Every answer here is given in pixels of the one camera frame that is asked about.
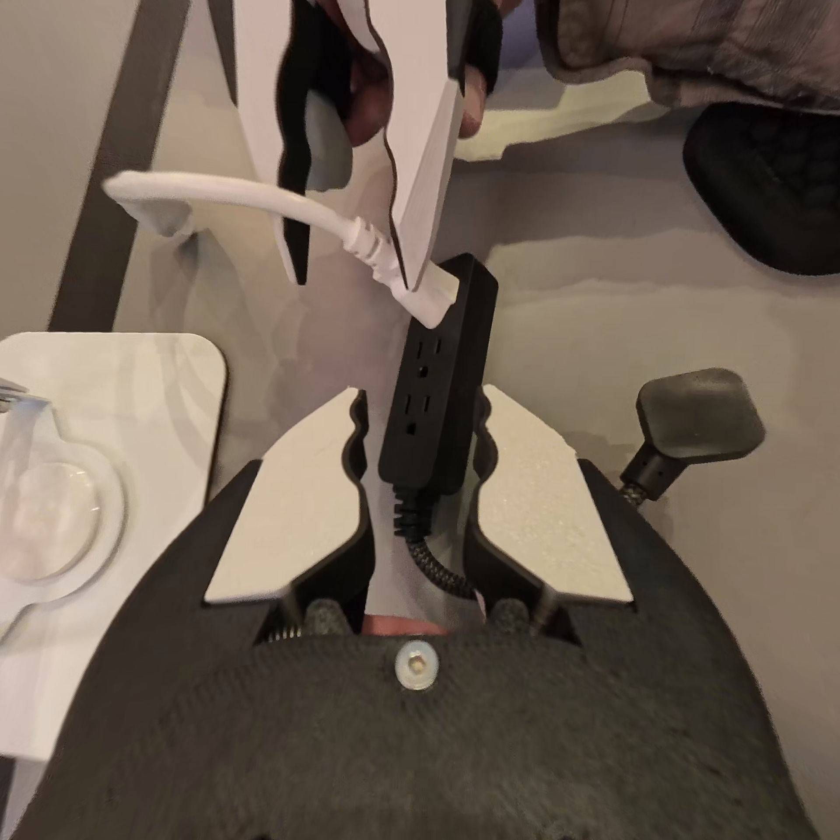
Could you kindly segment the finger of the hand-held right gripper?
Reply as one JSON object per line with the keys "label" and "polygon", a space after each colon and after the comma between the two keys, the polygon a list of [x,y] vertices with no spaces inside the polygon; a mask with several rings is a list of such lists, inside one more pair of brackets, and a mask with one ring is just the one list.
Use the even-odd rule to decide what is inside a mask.
{"label": "finger of the hand-held right gripper", "polygon": [[259,183],[281,191],[276,243],[289,279],[308,279],[305,126],[317,65],[317,12],[305,1],[234,1],[237,111]]}
{"label": "finger of the hand-held right gripper", "polygon": [[393,169],[388,217],[405,288],[417,291],[437,236],[464,106],[465,18],[447,1],[370,1],[367,18],[392,83],[382,130]]}

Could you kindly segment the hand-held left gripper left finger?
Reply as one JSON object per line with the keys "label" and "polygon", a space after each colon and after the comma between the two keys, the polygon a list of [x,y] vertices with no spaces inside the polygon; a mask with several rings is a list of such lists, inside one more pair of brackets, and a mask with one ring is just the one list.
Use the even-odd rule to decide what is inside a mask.
{"label": "hand-held left gripper left finger", "polygon": [[355,633],[375,570],[362,486],[366,392],[347,387],[284,433],[256,477],[206,588],[204,603],[279,604],[288,628],[310,604],[338,603]]}

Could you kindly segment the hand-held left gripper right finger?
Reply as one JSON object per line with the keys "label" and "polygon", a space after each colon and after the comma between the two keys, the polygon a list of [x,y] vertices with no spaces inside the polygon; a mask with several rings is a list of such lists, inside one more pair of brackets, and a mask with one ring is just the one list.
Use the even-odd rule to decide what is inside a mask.
{"label": "hand-held left gripper right finger", "polygon": [[570,605],[631,605],[631,587],[563,436],[494,385],[476,394],[475,435],[478,483],[463,566],[487,615],[506,600],[523,603],[532,624],[549,624]]}

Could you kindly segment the black power strip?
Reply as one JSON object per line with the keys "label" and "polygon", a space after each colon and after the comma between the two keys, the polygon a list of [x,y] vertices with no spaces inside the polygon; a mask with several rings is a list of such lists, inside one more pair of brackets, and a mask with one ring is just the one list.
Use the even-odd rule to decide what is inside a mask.
{"label": "black power strip", "polygon": [[459,281],[457,299],[434,329],[409,322],[378,466],[395,494],[395,535],[408,543],[425,540],[439,499],[465,481],[497,303],[497,280],[473,255],[443,268]]}

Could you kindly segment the person's right forearm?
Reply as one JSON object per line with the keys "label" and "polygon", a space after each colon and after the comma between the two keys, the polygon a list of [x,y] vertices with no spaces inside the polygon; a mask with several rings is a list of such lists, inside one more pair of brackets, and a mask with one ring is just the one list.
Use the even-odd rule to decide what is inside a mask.
{"label": "person's right forearm", "polygon": [[568,84],[630,70],[660,106],[838,115],[838,1],[541,1],[542,60]]}

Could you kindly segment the black flat angled plug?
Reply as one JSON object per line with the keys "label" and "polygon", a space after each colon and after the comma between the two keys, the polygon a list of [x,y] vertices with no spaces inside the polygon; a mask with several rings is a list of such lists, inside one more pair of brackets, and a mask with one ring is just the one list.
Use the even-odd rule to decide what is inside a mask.
{"label": "black flat angled plug", "polygon": [[766,436],[745,381],[719,367],[645,383],[636,411],[644,442],[620,476],[635,508],[661,498],[688,467],[743,459]]}

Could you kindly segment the person's right hand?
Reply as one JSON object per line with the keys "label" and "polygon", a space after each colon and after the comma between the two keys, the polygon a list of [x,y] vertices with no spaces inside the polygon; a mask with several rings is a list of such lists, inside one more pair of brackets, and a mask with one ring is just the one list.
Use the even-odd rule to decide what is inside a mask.
{"label": "person's right hand", "polygon": [[[351,67],[351,103],[343,125],[352,146],[361,146],[384,129],[392,108],[392,83],[387,69],[372,53],[357,49]],[[473,66],[465,68],[464,108],[458,136],[474,137],[484,118],[489,89]]]}

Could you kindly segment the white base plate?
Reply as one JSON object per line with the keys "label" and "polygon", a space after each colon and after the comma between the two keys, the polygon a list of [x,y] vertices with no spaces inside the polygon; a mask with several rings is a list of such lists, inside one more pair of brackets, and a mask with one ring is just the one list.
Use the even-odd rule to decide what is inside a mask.
{"label": "white base plate", "polygon": [[127,503],[96,578],[29,608],[2,640],[2,755],[44,763],[120,607],[204,507],[227,367],[190,333],[20,332],[2,340],[1,374],[52,402],[64,438],[111,460]]}

